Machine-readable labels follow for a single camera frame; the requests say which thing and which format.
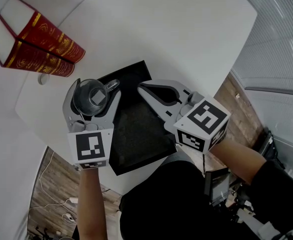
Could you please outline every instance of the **glass cup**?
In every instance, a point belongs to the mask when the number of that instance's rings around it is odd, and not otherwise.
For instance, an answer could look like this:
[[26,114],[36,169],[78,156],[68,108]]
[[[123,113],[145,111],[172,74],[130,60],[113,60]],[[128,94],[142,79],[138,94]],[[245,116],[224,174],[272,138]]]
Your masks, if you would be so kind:
[[81,114],[95,116],[103,111],[109,101],[109,92],[119,84],[117,79],[106,85],[95,79],[83,80],[74,90],[73,104]]

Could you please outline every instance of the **black tray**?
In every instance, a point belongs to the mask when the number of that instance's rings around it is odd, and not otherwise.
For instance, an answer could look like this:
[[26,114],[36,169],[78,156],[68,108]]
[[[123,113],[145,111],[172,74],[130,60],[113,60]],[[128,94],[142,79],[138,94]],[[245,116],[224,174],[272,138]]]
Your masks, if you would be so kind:
[[138,84],[151,80],[144,61],[127,66],[99,80],[120,81],[121,99],[114,118],[109,163],[116,175],[143,167],[176,152],[164,122],[138,93]]

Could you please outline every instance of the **book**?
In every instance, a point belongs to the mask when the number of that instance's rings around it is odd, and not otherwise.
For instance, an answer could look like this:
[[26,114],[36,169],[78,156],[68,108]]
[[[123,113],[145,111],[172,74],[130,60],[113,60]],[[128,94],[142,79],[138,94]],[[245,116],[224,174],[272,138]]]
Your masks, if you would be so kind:
[[27,70],[68,77],[75,65],[13,36],[0,19],[0,65],[5,68]]
[[14,37],[72,63],[79,62],[86,51],[54,26],[35,8],[22,0],[9,0],[0,11]]

